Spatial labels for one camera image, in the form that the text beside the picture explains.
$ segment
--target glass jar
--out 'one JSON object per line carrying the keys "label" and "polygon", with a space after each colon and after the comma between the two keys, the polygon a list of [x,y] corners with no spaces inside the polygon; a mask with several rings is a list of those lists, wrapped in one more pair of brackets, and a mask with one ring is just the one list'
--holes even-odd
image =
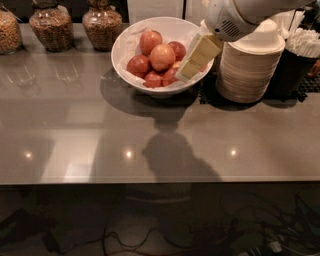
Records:
{"label": "glass jar", "polygon": [[50,52],[72,48],[74,35],[69,13],[61,10],[55,0],[33,0],[33,8],[29,24],[41,44]]}
{"label": "glass jar", "polygon": [[0,2],[0,54],[14,53],[21,46],[22,36],[18,21]]}
{"label": "glass jar", "polygon": [[108,0],[89,0],[89,11],[82,24],[94,49],[111,51],[122,32],[122,17],[110,7]]}

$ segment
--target jar lid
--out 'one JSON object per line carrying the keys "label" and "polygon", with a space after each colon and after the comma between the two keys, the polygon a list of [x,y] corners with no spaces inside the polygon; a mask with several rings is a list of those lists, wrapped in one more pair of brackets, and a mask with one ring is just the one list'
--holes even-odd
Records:
{"label": "jar lid", "polygon": [[32,7],[35,9],[56,8],[58,5],[56,0],[32,0]]}
{"label": "jar lid", "polygon": [[109,6],[109,1],[108,0],[88,0],[88,5],[94,8],[105,8]]}

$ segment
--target nut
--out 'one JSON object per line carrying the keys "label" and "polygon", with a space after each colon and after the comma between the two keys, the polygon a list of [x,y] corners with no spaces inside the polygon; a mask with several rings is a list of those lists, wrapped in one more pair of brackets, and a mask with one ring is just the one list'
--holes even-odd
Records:
{"label": "nut", "polygon": [[0,10],[0,54],[9,54],[22,46],[19,24],[10,12]]}
{"label": "nut", "polygon": [[71,17],[58,8],[37,9],[29,19],[29,24],[48,51],[61,52],[73,46]]}
{"label": "nut", "polygon": [[83,16],[82,23],[93,47],[99,51],[110,51],[122,32],[122,17],[110,7],[91,8]]}

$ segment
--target straw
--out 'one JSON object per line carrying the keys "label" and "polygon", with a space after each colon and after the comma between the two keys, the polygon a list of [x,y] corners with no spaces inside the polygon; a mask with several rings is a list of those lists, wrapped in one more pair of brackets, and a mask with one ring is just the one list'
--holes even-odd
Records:
{"label": "straw", "polygon": [[304,17],[304,11],[293,10],[278,13],[271,17],[271,19],[277,23],[280,35],[284,39],[288,39],[289,36],[299,27]]}
{"label": "straw", "polygon": [[290,34],[286,42],[286,49],[298,56],[307,58],[320,57],[320,34],[315,30],[298,28]]}

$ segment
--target black cable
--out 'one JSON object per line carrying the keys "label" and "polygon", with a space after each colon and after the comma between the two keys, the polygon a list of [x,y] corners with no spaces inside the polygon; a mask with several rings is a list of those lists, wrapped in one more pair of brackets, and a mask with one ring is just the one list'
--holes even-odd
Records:
{"label": "black cable", "polygon": [[[117,240],[117,242],[118,242],[122,247],[130,248],[129,250],[124,250],[124,252],[125,252],[125,251],[134,252],[134,250],[137,250],[138,248],[140,248],[141,246],[143,246],[143,245],[146,243],[146,241],[148,240],[148,238],[149,238],[149,236],[150,236],[150,234],[151,234],[152,232],[158,231],[158,232],[161,234],[161,232],[159,231],[159,229],[158,229],[157,227],[154,227],[154,228],[151,228],[151,229],[148,231],[146,237],[145,237],[140,243],[138,243],[138,244],[136,244],[136,245],[126,245],[126,244],[124,244],[123,242],[121,242],[121,240],[120,240],[120,238],[119,238],[119,235],[118,235],[116,232],[110,232],[110,233],[106,234],[107,226],[108,226],[108,224],[105,225],[104,231],[103,231],[103,236],[102,236],[102,250],[103,250],[104,256],[108,256],[108,253],[107,253],[107,250],[106,250],[106,246],[105,246],[105,239],[107,239],[108,237],[113,237],[113,238],[115,238],[115,239]],[[185,250],[185,249],[186,249],[186,250],[192,249],[192,248],[190,248],[190,247],[180,246],[180,245],[174,243],[173,241],[171,241],[170,239],[168,239],[167,237],[165,237],[165,236],[162,235],[162,234],[161,234],[161,236],[162,236],[162,238],[163,238],[166,242],[168,242],[169,244],[171,244],[172,246],[174,246],[174,247],[176,247],[176,248],[183,249],[183,250]]]}

